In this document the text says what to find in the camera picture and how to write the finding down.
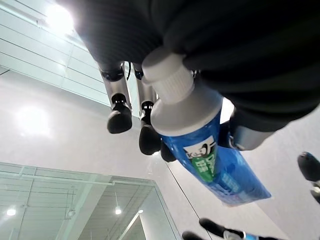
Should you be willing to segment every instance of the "toothpaste label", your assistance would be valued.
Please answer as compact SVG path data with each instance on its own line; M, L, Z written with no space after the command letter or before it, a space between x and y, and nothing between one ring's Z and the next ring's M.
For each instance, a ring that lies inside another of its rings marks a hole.
M203 181L211 183L215 175L217 143L213 136L191 146L183 147L187 158Z

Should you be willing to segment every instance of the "ceiling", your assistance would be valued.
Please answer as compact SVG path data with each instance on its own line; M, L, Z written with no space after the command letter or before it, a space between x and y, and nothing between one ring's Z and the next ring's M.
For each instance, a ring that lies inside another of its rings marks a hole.
M139 219L126 228L152 189L151 180L0 163L0 239L143 240Z
M153 186L116 184L106 187L79 240L117 240L137 214ZM122 214L115 215L116 197Z
M110 106L97 64L77 34L58 34L46 25L53 5L54 0L0 0L0 66ZM134 74L127 85L138 117Z

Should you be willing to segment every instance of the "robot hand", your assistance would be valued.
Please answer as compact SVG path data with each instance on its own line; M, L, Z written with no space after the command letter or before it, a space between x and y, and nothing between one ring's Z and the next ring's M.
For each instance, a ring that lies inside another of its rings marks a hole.
M298 165L304 178L313 185L311 195L320 204L320 161L305 151L298 157Z
M199 224L210 233L226 240L280 240L274 237L256 236L244 231L225 228L224 226L218 225L207 218L201 218L199 220ZM201 237L190 231L185 231L182 234L182 238L184 240L203 240Z

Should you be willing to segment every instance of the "glass panel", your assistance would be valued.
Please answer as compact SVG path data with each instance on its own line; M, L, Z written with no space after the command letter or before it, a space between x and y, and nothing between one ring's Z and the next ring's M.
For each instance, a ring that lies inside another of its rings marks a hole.
M0 163L9 240L180 239L154 181Z

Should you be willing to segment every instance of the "white tube cap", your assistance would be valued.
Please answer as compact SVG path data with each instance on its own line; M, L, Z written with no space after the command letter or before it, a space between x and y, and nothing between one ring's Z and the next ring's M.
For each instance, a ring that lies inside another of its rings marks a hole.
M183 56L164 47L152 51L143 61L142 81L152 85L165 104L174 104L186 98L194 89L191 71L183 65Z

